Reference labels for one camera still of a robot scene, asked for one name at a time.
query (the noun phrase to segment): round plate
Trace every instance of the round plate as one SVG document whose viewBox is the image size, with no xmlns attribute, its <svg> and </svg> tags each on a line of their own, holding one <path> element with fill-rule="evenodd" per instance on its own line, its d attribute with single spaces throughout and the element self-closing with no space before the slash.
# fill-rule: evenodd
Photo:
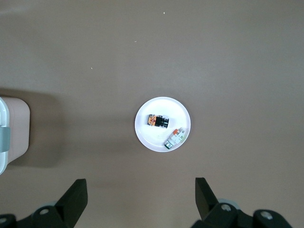
<svg viewBox="0 0 304 228">
<path fill-rule="evenodd" d="M 150 126 L 147 124 L 150 114 L 163 115 L 169 118 L 168 128 Z M 167 149 L 164 143 L 170 134 L 179 128 L 186 130 L 184 139 Z M 135 118 L 135 131 L 141 143 L 156 152 L 169 152 L 179 148 L 187 139 L 191 127 L 187 109 L 177 100 L 169 97 L 157 97 L 147 101 L 138 111 Z"/>
</svg>

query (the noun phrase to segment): bin lid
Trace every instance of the bin lid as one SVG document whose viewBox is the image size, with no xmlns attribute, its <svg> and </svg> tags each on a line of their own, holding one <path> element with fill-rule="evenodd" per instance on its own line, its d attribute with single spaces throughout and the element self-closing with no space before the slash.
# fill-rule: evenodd
<svg viewBox="0 0 304 228">
<path fill-rule="evenodd" d="M 4 100 L 0 97 L 0 127 L 9 127 L 10 125 L 10 113 L 9 109 L 4 102 Z M 6 166 L 8 164 L 8 151 L 1 152 L 0 151 L 0 175 L 4 172 Z"/>
</svg>

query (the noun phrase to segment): black object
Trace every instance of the black object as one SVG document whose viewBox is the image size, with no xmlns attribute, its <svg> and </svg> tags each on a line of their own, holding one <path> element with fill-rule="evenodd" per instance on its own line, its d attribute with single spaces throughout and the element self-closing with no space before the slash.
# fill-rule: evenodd
<svg viewBox="0 0 304 228">
<path fill-rule="evenodd" d="M 162 115 L 152 115 L 150 114 L 148 117 L 148 125 L 156 126 L 156 127 L 164 127 L 167 128 L 169 124 L 169 119 L 163 117 Z"/>
<path fill-rule="evenodd" d="M 0 215 L 0 228 L 73 228 L 86 205 L 86 180 L 78 179 L 54 206 L 41 207 L 20 221 L 12 214 Z"/>
<path fill-rule="evenodd" d="M 219 203 L 205 178 L 195 179 L 195 201 L 202 220 L 191 228 L 292 228 L 277 212 L 256 210 L 251 217 L 228 203 Z"/>
</svg>

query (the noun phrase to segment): screw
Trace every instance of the screw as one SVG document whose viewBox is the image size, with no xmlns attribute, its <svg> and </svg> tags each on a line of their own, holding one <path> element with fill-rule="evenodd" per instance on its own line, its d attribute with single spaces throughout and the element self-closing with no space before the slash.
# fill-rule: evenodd
<svg viewBox="0 0 304 228">
<path fill-rule="evenodd" d="M 0 218 L 0 224 L 5 223 L 7 221 L 7 218 Z"/>
<path fill-rule="evenodd" d="M 227 204 L 223 204 L 221 207 L 225 211 L 231 211 L 231 207 L 229 205 L 227 205 Z"/>
<path fill-rule="evenodd" d="M 44 214 L 47 214 L 48 212 L 49 212 L 49 209 L 45 208 L 45 209 L 41 210 L 41 211 L 39 212 L 39 214 L 40 214 L 40 215 L 44 215 Z"/>
<path fill-rule="evenodd" d="M 263 218 L 268 219 L 268 220 L 273 219 L 272 215 L 267 211 L 262 211 L 261 216 L 263 216 Z"/>
</svg>

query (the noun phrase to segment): plastic bin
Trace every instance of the plastic bin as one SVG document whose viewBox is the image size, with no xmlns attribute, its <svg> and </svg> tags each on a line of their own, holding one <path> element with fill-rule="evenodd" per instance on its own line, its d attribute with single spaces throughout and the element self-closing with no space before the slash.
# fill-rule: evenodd
<svg viewBox="0 0 304 228">
<path fill-rule="evenodd" d="M 0 97 L 0 174 L 29 147 L 29 106 L 18 98 Z"/>
</svg>

